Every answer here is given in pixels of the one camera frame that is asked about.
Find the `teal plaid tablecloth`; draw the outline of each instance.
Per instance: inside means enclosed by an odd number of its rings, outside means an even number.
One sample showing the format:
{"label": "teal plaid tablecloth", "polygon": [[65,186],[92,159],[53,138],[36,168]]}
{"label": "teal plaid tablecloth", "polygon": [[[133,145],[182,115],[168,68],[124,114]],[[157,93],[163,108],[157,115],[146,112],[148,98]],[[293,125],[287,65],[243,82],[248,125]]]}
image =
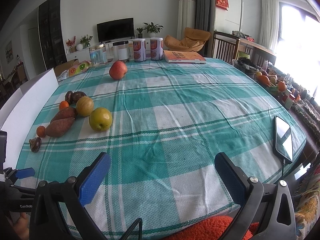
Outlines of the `teal plaid tablecloth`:
{"label": "teal plaid tablecloth", "polygon": [[[144,237],[155,239],[228,211],[232,199],[213,165],[218,152],[225,152],[247,176],[277,180],[281,163],[272,153],[275,115],[291,125],[295,157],[305,145],[305,135],[288,112],[223,61],[129,62],[120,81],[110,78],[110,66],[61,82],[35,120],[17,165],[35,169],[35,177],[21,184],[36,187],[43,179],[63,182],[77,176],[101,151],[109,153],[110,171],[86,206],[108,238],[119,238],[137,217],[143,218]],[[110,130],[94,132],[88,117],[79,117],[64,136],[44,138],[40,151],[32,153],[28,140],[39,125],[48,125],[69,90],[83,91],[95,107],[109,109]]]}

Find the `gray curtain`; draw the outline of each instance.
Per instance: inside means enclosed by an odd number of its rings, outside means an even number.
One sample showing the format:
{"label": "gray curtain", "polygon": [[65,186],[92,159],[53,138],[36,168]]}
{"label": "gray curtain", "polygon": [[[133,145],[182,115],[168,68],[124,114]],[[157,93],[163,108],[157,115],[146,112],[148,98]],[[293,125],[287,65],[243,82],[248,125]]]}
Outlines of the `gray curtain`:
{"label": "gray curtain", "polygon": [[[196,19],[195,28],[198,30],[210,30],[210,3],[211,0],[196,0]],[[200,51],[200,54],[206,56],[208,43]]]}

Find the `orange armchair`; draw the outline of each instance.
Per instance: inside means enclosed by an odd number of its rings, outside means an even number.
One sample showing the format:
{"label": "orange armchair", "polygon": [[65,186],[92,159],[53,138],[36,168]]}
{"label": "orange armchair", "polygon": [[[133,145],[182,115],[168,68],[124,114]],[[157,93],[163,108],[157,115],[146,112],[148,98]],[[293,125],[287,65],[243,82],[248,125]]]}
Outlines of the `orange armchair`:
{"label": "orange armchair", "polygon": [[184,39],[178,41],[176,38],[167,35],[164,44],[174,51],[199,51],[211,37],[210,32],[196,30],[186,27],[184,29]]}

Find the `smartphone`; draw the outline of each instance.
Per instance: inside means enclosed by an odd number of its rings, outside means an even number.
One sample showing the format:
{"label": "smartphone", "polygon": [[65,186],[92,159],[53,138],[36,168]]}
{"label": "smartphone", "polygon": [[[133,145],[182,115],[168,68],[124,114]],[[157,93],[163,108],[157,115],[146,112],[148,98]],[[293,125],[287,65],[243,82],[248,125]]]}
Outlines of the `smartphone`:
{"label": "smartphone", "polygon": [[274,117],[275,136],[273,142],[273,153],[286,163],[293,162],[292,134],[290,125],[279,116]]}

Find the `window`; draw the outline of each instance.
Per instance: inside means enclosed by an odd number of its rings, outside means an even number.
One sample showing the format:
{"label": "window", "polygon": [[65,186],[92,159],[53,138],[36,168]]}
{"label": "window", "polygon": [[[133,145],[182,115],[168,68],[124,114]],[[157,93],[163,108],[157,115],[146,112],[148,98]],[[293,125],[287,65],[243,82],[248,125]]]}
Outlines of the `window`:
{"label": "window", "polygon": [[280,25],[275,67],[315,96],[320,104],[320,23],[307,11],[280,4]]}

